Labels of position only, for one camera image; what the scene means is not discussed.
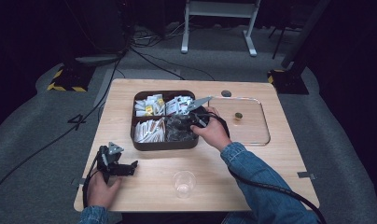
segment denim sleeve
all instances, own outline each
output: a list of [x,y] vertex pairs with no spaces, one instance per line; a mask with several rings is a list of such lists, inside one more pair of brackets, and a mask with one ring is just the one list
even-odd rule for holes
[[[238,176],[264,184],[290,189],[285,180],[262,159],[240,143],[231,143],[221,152],[221,158]],[[313,212],[284,193],[261,189],[237,181],[257,223],[317,223]]]
[[107,210],[101,206],[89,206],[81,212],[78,224],[107,224]]

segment person's hand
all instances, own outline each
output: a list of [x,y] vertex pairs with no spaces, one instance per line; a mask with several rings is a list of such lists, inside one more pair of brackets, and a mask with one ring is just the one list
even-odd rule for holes
[[[213,107],[206,107],[206,110],[218,115],[218,112]],[[191,125],[190,128],[194,133],[201,136],[207,144],[217,148],[219,151],[231,143],[223,125],[215,118],[209,118],[209,123],[205,128],[195,125]]]
[[102,172],[96,172],[90,180],[87,191],[88,206],[97,205],[108,209],[115,199],[121,182],[122,176],[118,176],[113,185],[109,187],[104,181]]

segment black cable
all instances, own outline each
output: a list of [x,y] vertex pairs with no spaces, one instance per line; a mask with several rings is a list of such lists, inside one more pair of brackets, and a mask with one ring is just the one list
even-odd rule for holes
[[243,182],[243,183],[245,183],[247,185],[259,187],[259,188],[262,188],[262,189],[275,190],[275,191],[284,193],[284,194],[286,194],[286,195],[288,195],[290,197],[293,197],[294,199],[297,199],[297,200],[299,200],[299,201],[307,204],[316,213],[316,215],[319,217],[320,222],[322,224],[326,224],[326,220],[323,217],[323,215],[320,212],[320,210],[313,203],[311,203],[310,201],[308,201],[306,198],[302,197],[298,193],[294,192],[293,190],[285,189],[285,188],[278,187],[278,186],[275,186],[275,185],[263,184],[263,183],[259,183],[259,182],[254,182],[254,181],[251,181],[251,180],[247,180],[247,179],[244,179],[244,178],[238,176],[237,174],[235,174],[232,170],[230,170],[230,168],[229,168],[229,171],[230,171],[230,174],[235,179],[237,179],[237,180],[239,180],[239,181],[241,181],[241,182]]
[[176,66],[185,67],[185,68],[188,68],[188,69],[192,69],[192,70],[197,70],[197,71],[199,71],[199,72],[203,72],[203,73],[205,73],[206,75],[208,75],[212,80],[216,81],[216,80],[212,77],[212,75],[210,75],[209,73],[207,73],[207,72],[205,72],[205,71],[203,71],[203,70],[201,70],[201,69],[197,69],[197,68],[193,68],[193,67],[188,67],[188,66],[185,66],[185,65],[182,65],[182,64],[178,64],[178,63],[171,63],[171,62],[168,62],[168,61],[166,61],[166,60],[164,60],[164,59],[154,57],[154,56],[152,56],[152,55],[150,55],[150,54],[145,54],[145,53],[141,53],[141,54],[142,54],[142,55],[146,55],[146,56],[148,56],[148,57],[152,57],[152,58],[157,59],[157,60],[160,60],[160,61],[164,61],[164,62],[166,62],[166,63],[170,63],[170,64],[173,64],[173,65],[176,65]]
[[73,127],[71,127],[68,131],[66,131],[65,133],[63,133],[61,136],[57,137],[56,139],[52,140],[50,143],[46,144],[44,147],[41,147],[39,150],[37,150],[36,152],[34,152],[33,154],[31,154],[29,157],[27,157],[25,160],[23,160],[22,162],[20,162],[18,165],[16,165],[13,169],[11,169],[1,180],[0,180],[0,186],[3,184],[3,182],[5,182],[5,180],[12,174],[14,173],[14,171],[16,171],[18,168],[20,168],[24,163],[26,163],[28,160],[30,160],[32,157],[34,157],[35,155],[37,155],[39,152],[45,150],[46,148],[48,148],[49,146],[51,146],[52,144],[56,143],[57,141],[61,140],[62,138],[64,138],[67,134],[69,134],[70,132],[72,132],[72,130],[74,130],[78,125],[80,125],[90,114],[93,113],[93,111],[95,111],[95,109],[101,104],[101,102],[104,100],[106,94],[107,94],[107,90],[109,90],[110,88],[110,85],[113,81],[113,77],[114,77],[114,74],[116,72],[116,69],[117,69],[117,66],[119,64],[119,62],[121,61],[121,59],[123,58],[123,56],[125,55],[122,54],[122,56],[119,58],[119,61],[117,63],[115,63],[115,67],[113,69],[113,73],[112,73],[112,76],[110,78],[110,81],[107,85],[107,88],[106,88],[106,91],[104,93],[104,95],[102,96],[101,100],[98,102],[98,104],[82,119],[80,120],[76,125],[74,125]]
[[136,51],[133,47],[130,47],[130,49],[131,49],[133,52],[135,52],[137,55],[139,55],[141,58],[145,59],[148,63],[151,63],[151,64],[153,64],[154,66],[158,67],[159,69],[161,69],[161,70],[163,70],[163,71],[165,71],[165,72],[167,72],[167,73],[171,73],[172,75],[174,75],[174,76],[176,76],[176,77],[180,77],[181,80],[185,80],[185,79],[184,79],[183,77],[181,77],[180,75],[178,75],[178,74],[176,74],[176,73],[173,73],[173,72],[171,72],[171,71],[168,71],[168,70],[166,70],[165,68],[162,68],[162,67],[156,65],[155,63],[153,63],[152,61],[150,61],[149,59],[147,59],[145,56],[143,56],[140,52]]
[[82,189],[83,190],[83,205],[84,205],[84,207],[88,206],[87,192],[88,192],[88,189],[89,189],[89,184],[90,184],[91,178],[92,178],[93,175],[96,174],[96,172],[93,175],[91,173],[92,173],[92,170],[93,170],[93,166],[95,165],[99,155],[100,155],[100,152],[98,151],[96,153],[95,158],[93,159],[91,168],[90,168],[89,172],[87,173],[86,180],[84,181],[84,185],[83,185],[83,189]]
[[70,5],[67,3],[66,0],[63,0],[66,4],[66,6],[68,7],[70,13],[72,14],[73,18],[75,19],[76,21],[76,24],[78,25],[78,27],[80,28],[80,31],[81,33],[83,33],[84,36],[86,36],[87,40],[92,44],[93,47],[95,47],[96,49],[100,50],[101,52],[105,52],[105,53],[112,53],[112,54],[116,54],[116,53],[121,53],[121,51],[123,51],[124,49],[122,49],[121,51],[119,52],[112,52],[112,51],[108,51],[108,50],[105,50],[105,49],[102,49],[102,48],[99,48],[92,40],[91,38],[87,35],[87,33],[85,32],[83,26],[81,25],[80,21],[78,20],[75,12],[73,11],[73,9],[70,7]]

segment clear plastic lid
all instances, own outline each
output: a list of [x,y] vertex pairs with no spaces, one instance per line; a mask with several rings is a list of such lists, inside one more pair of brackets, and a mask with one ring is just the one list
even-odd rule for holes
[[270,142],[270,132],[259,100],[214,96],[208,105],[214,107],[227,122],[231,141],[246,146],[265,146]]

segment clear plastic cup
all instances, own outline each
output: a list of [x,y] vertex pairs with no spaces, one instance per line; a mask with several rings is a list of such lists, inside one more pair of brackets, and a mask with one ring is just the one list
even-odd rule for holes
[[188,198],[195,184],[195,175],[190,171],[179,171],[174,175],[174,187],[178,198]]

